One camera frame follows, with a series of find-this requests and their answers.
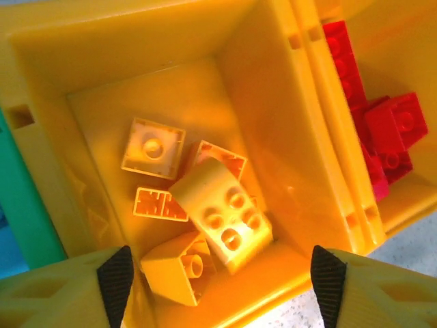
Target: bin compartment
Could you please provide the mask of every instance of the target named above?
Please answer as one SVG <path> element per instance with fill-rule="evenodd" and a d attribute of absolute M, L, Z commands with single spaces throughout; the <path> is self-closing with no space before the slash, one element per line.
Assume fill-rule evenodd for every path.
<path fill-rule="evenodd" d="M 275 241 L 197 307 L 151 301 L 135 271 L 126 324 L 242 325 L 310 286 L 315 244 L 363 251 L 288 0 L 49 1 L 1 8 L 0 101 L 69 256 L 128 243 L 135 262 L 192 230 L 133 215 L 137 187 L 173 182 L 120 168 L 133 118 L 247 158 L 241 183 Z"/>
<path fill-rule="evenodd" d="M 408 149 L 412 172 L 378 203 L 384 230 L 392 236 L 437 208 L 437 3 L 373 0 L 358 12 L 355 4 L 343 1 L 343 11 L 367 98 L 416 92 L 429 130 Z"/>

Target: teal bin edge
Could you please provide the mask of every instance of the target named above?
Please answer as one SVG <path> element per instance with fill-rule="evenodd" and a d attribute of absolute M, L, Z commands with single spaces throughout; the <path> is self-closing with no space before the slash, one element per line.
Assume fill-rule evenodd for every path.
<path fill-rule="evenodd" d="M 30 269 L 66 259 L 61 241 L 0 110 L 0 204 Z"/>

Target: toy brick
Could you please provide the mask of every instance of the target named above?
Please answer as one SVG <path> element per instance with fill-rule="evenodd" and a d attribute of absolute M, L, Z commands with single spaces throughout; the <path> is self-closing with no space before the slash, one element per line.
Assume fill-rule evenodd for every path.
<path fill-rule="evenodd" d="M 378 155 L 370 155 L 363 143 L 361 143 L 361 150 L 363 151 L 367 171 L 369 172 L 373 193 L 375 194 L 376 201 L 379 202 L 382 198 L 389 195 L 389 182 L 384 174 Z"/>
<path fill-rule="evenodd" d="M 185 131 L 135 118 L 122 169 L 174 180 L 178 173 Z"/>
<path fill-rule="evenodd" d="M 355 107 L 354 110 L 351 112 L 351 115 L 352 115 L 352 119 L 354 120 L 355 129 L 358 137 L 366 147 L 370 148 L 373 146 L 371 142 L 371 134 L 369 131 L 369 127 L 367 126 L 364 117 L 366 109 L 367 108 L 364 106 Z"/>
<path fill-rule="evenodd" d="M 323 25 L 326 41 L 330 53 L 334 58 L 341 54 L 351 53 L 352 47 L 349 40 L 346 22 L 344 20 Z"/>
<path fill-rule="evenodd" d="M 349 107 L 367 106 L 367 99 L 344 21 L 323 25 L 330 53 Z"/>
<path fill-rule="evenodd" d="M 216 159 L 196 165 L 169 191 L 231 273 L 272 240 L 270 222 Z"/>
<path fill-rule="evenodd" d="M 357 105 L 367 106 L 367 99 L 364 93 L 363 82 L 360 74 L 352 74 L 341 79 L 344 95 L 348 101 L 349 108 Z"/>
<path fill-rule="evenodd" d="M 367 110 L 370 110 L 370 109 L 372 109 L 372 108 L 374 108 L 374 107 L 376 107 L 378 105 L 381 105 L 384 101 L 387 101 L 389 99 L 390 99 L 389 96 L 383 96 L 383 97 L 379 97 L 379 98 L 370 100 L 369 101 L 369 106 L 368 106 Z"/>
<path fill-rule="evenodd" d="M 193 145 L 191 155 L 187 160 L 186 172 L 210 157 L 225 164 L 228 170 L 231 171 L 238 180 L 241 179 L 247 159 L 205 140 L 201 140 Z"/>
<path fill-rule="evenodd" d="M 408 152 L 379 154 L 379 157 L 390 185 L 412 171 L 411 158 Z"/>
<path fill-rule="evenodd" d="M 414 92 L 384 101 L 365 120 L 378 154 L 405 152 L 428 132 Z"/>
<path fill-rule="evenodd" d="M 216 273 L 210 250 L 200 232 L 189 232 L 151 250 L 141 259 L 155 295 L 196 306 Z"/>
<path fill-rule="evenodd" d="M 138 217 L 188 221 L 186 213 L 168 191 L 152 188 L 137 189 L 133 214 Z"/>

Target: white floor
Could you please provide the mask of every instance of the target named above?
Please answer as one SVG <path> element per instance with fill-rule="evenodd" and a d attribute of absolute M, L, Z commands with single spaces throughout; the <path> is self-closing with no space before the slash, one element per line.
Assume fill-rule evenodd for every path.
<path fill-rule="evenodd" d="M 400 232 L 369 256 L 437 277 L 437 213 Z M 264 314 L 246 328 L 324 327 L 312 290 Z"/>

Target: black rubber pad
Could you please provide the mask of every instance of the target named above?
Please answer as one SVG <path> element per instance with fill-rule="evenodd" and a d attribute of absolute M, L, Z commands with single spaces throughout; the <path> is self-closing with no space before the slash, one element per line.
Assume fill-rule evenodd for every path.
<path fill-rule="evenodd" d="M 325 328 L 335 328 L 340 313 L 346 263 L 321 246 L 315 246 L 311 259 L 311 281 Z"/>
<path fill-rule="evenodd" d="M 123 246 L 97 269 L 98 283 L 109 326 L 119 328 L 134 277 L 132 254 Z"/>

